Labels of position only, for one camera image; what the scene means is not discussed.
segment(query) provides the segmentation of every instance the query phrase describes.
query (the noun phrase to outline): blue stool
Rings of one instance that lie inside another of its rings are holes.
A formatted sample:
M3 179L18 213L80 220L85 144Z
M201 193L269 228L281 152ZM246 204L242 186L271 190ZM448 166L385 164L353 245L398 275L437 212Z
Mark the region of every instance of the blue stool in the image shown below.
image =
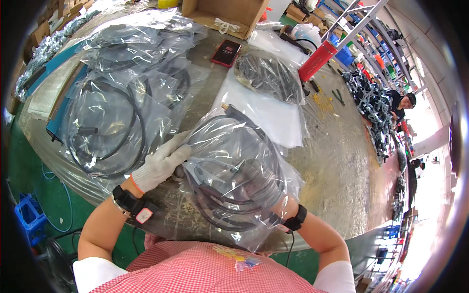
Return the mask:
M397 238L399 235L399 231L401 230L400 225L395 225L395 226L389 226L384 232L383 232L383 239L392 239L392 238Z
M38 213L38 203L31 194L20 194L20 202L15 206L15 215L23 225L28 243L35 246L45 238L44 227L47 217L44 213Z

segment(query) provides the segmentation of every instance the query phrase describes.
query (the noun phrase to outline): wrist strap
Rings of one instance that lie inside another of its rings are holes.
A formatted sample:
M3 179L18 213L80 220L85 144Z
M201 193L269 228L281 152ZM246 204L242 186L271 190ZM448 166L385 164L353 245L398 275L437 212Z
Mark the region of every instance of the wrist strap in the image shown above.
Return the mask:
M303 207L302 205L298 205L298 213L296 216L289 218L286 220L283 225L290 229L291 231L296 231L301 228L301 224L303 224L306 215L308 214L308 210Z

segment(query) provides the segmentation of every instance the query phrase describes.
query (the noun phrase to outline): phone screen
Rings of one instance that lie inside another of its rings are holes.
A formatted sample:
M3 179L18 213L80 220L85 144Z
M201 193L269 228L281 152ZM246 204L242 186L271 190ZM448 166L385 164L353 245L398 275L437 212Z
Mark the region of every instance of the phone screen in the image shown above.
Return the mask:
M231 65L240 48L240 44L225 40L213 55L212 61Z

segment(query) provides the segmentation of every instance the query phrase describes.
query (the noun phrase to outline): smartphone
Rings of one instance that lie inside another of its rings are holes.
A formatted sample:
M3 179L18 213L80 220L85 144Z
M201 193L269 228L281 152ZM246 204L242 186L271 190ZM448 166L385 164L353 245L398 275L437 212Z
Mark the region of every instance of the smartphone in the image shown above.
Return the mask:
M230 40L224 40L212 56L212 62L231 68L241 45Z

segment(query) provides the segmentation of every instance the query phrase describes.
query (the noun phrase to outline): black cap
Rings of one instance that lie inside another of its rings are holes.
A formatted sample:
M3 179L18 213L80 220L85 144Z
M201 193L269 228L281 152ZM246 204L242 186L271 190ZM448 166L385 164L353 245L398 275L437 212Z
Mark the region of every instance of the black cap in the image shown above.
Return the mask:
M408 93L406 96L409 98L410 103L412 104L412 107L415 107L417 104L417 99L415 98L415 95L413 93Z

